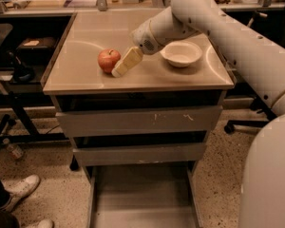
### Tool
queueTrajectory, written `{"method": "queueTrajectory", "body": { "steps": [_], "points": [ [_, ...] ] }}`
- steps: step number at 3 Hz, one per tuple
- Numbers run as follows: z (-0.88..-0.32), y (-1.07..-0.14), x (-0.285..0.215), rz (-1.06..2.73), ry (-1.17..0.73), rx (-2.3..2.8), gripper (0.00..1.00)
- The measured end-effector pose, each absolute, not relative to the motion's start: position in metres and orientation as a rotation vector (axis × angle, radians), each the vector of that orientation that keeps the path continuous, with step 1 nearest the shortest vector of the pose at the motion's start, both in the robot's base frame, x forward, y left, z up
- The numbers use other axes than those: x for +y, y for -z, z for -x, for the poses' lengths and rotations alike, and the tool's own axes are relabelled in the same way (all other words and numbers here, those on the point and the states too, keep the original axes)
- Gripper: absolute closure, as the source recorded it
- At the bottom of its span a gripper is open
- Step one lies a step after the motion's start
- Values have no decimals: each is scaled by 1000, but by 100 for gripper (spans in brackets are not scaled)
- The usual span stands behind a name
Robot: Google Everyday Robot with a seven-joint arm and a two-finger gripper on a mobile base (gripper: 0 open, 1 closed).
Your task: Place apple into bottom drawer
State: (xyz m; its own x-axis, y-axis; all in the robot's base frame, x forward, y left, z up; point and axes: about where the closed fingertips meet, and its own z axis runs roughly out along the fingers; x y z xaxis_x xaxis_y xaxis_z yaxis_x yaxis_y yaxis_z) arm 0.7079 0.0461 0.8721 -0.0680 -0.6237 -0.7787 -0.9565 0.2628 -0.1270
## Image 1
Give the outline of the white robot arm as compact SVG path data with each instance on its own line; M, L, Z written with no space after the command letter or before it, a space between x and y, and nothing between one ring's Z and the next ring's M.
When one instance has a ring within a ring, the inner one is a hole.
M214 0L171 0L133 31L134 46L112 74L121 77L144 55L200 32L276 114L249 149L238 228L285 228L285 48L228 16Z

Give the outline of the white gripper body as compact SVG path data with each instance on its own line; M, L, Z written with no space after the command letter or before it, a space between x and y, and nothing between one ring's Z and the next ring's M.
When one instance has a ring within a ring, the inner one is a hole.
M143 22L134 29L131 38L133 44L145 55L153 55L163 49L163 45L155 39L151 31L151 20Z

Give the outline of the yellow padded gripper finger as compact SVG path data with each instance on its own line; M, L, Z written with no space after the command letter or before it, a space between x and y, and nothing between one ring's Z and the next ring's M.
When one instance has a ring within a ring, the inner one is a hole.
M132 67L136 66L143 60L143 52L138 47L131 47L125 56L114 66L111 74L115 78L125 75Z

